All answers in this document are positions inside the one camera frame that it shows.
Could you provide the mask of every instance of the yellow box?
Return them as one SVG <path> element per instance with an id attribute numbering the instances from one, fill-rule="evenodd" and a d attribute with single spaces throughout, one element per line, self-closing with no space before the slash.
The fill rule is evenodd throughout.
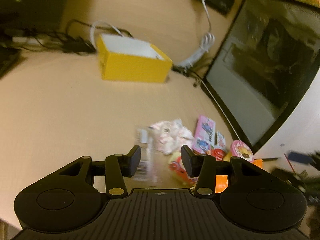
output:
<path id="1" fill-rule="evenodd" d="M 155 45 L 118 35 L 97 40 L 101 77 L 105 80 L 164 82 L 172 60 Z"/>

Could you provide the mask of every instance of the round pink container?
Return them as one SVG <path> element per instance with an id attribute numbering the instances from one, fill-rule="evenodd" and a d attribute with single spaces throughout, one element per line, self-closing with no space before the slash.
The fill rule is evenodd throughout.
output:
<path id="1" fill-rule="evenodd" d="M 230 147 L 232 156 L 237 156 L 243 158 L 251 163 L 253 163 L 253 153 L 252 150 L 242 141 L 236 140 L 233 141 Z"/>

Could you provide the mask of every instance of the pink packaging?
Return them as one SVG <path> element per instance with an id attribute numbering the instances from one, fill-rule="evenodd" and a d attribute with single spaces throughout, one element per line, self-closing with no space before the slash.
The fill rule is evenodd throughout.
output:
<path id="1" fill-rule="evenodd" d="M 215 121 L 200 115 L 198 118 L 193 150 L 199 154 L 210 154 L 214 148 Z"/>
<path id="2" fill-rule="evenodd" d="M 251 149 L 242 141 L 233 141 L 230 147 L 230 151 L 232 153 L 232 156 L 243 158 L 251 163 L 254 162 Z"/>

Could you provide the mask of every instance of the red pencil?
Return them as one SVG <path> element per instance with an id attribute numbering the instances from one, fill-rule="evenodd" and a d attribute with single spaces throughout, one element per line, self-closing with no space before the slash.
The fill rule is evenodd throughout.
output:
<path id="1" fill-rule="evenodd" d="M 287 155 L 285 155 L 285 153 L 284 153 L 284 156 L 285 156 L 285 158 L 287 159 L 287 161 L 288 161 L 288 163 L 289 163 L 289 165 L 290 165 L 290 167 L 291 167 L 291 169 L 292 169 L 293 173 L 294 173 L 294 174 L 296 174 L 296 172 L 294 171 L 294 168 L 292 167 L 292 165 L 291 165 L 291 163 L 290 163 L 290 161 L 289 161 L 289 159 L 288 159 Z"/>

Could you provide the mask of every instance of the desk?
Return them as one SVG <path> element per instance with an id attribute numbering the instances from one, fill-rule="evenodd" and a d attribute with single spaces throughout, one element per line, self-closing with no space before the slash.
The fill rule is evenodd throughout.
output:
<path id="1" fill-rule="evenodd" d="M 13 201 L 22 189 L 80 156 L 97 161 L 127 153 L 137 126 L 180 118 L 194 131 L 203 114 L 230 145 L 217 109 L 192 84 L 173 72 L 165 84 L 103 81 L 95 55 L 24 51 L 0 79 L 0 218 L 20 228 Z M 168 157 L 160 159 L 159 176 L 168 178 Z M 162 181 L 183 187 L 173 178 Z M 95 186 L 103 190 L 103 183 L 97 179 Z"/>

